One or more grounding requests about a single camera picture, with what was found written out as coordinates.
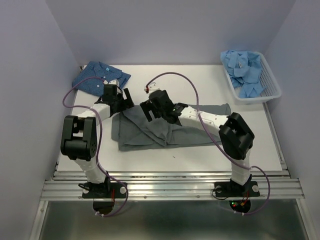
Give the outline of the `grey long sleeve shirt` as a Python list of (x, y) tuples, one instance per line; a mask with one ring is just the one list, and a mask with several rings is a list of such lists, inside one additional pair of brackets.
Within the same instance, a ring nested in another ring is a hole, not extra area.
[(139, 105), (112, 118), (111, 139), (122, 152), (213, 144), (201, 129), (170, 124), (163, 118), (149, 122)]

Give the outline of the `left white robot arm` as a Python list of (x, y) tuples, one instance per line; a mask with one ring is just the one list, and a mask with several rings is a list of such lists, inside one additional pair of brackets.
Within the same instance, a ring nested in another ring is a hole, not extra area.
[(129, 90), (121, 90), (118, 84), (117, 80), (105, 81), (103, 94), (92, 107), (64, 118), (60, 151), (77, 163), (87, 177), (86, 183), (79, 184), (83, 198), (106, 198), (113, 192), (111, 178), (97, 162), (97, 126), (102, 129), (102, 121), (134, 106)]

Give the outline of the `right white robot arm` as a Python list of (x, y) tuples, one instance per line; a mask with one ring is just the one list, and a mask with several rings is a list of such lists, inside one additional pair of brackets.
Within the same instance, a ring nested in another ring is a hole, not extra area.
[(162, 118), (170, 124), (205, 131), (209, 137), (218, 136), (222, 153), (231, 161), (231, 179), (228, 187), (235, 195), (248, 190), (252, 179), (250, 153), (255, 135), (242, 116), (218, 115), (193, 108), (185, 103), (173, 103), (166, 90), (146, 88), (148, 100), (140, 104), (147, 120)]

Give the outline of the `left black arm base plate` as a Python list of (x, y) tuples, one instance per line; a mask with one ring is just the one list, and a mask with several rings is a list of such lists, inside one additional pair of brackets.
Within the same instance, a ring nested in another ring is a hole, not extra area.
[(126, 182), (79, 183), (83, 199), (125, 199), (127, 195)]

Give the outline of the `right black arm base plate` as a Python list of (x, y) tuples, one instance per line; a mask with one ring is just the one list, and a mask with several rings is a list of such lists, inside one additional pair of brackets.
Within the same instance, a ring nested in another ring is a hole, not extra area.
[(259, 197), (260, 191), (258, 183), (250, 180), (244, 185), (240, 185), (233, 181), (219, 181), (214, 183), (212, 192), (217, 198), (242, 198), (246, 197)]

